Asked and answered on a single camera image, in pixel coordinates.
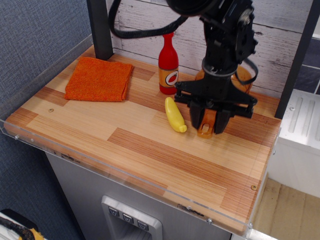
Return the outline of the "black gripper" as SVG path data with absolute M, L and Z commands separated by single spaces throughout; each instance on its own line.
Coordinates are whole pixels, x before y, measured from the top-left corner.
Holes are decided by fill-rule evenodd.
M 230 118 L 241 116 L 251 118 L 254 105 L 258 100 L 249 94 L 238 90 L 231 81 L 231 76 L 237 74 L 209 74 L 204 73 L 202 79 L 194 81 L 180 81 L 175 84 L 177 92 L 174 100 L 189 107 L 191 124 L 199 129 L 205 110 L 216 111 L 214 133 L 224 132 Z M 240 82 L 248 85 L 256 80 L 256 76 Z

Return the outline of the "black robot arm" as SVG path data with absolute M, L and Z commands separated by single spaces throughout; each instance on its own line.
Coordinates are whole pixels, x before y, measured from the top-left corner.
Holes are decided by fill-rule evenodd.
M 187 104 L 191 124 L 197 130 L 209 124 L 221 134 L 230 118 L 251 118 L 256 98 L 237 89 L 231 77 L 242 62 L 255 53 L 251 0 L 169 0 L 169 7 L 183 17 L 199 16 L 203 22 L 206 53 L 204 76 L 175 84 L 175 101 Z

